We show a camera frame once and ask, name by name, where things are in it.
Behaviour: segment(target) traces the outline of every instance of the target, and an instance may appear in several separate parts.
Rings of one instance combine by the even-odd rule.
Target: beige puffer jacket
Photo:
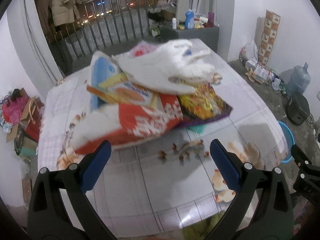
[[[75,21],[73,13],[80,19],[76,3],[82,0],[52,0],[52,17],[55,26]]]

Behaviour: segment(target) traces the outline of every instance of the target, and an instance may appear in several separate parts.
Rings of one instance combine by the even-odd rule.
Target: black trash can
[[[295,91],[287,103],[287,116],[295,125],[302,123],[310,115],[307,99],[298,91]]]

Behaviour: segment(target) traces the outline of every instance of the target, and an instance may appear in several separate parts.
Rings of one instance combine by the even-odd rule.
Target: blue plastic bucket
[[[287,162],[291,161],[291,159],[292,159],[291,147],[295,144],[295,141],[294,141],[293,134],[292,134],[291,130],[289,129],[289,127],[284,122],[278,121],[278,123],[281,126],[281,129],[284,133],[284,137],[285,137],[285,140],[287,141],[288,149],[289,149],[288,155],[286,156],[286,158],[284,158],[284,160],[281,163],[287,163]]]

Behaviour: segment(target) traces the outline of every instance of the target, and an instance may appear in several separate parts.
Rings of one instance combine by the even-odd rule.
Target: brown coat
[[[52,9],[52,0],[37,0],[37,10],[40,20],[40,25],[44,35],[47,35],[50,27],[48,24],[49,9]]]
[[[81,4],[82,0],[52,0],[52,17],[55,26],[75,21],[74,14],[80,19],[76,3]]]

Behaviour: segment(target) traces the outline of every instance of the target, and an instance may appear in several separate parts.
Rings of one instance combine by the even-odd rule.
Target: pink bag
[[[25,106],[27,105],[27,103],[28,103],[27,95],[23,95],[21,98],[17,98],[15,102],[13,102],[10,99],[10,97],[7,97],[4,99],[2,110],[9,117],[10,123],[12,123],[13,125],[16,125],[19,122],[22,112]]]

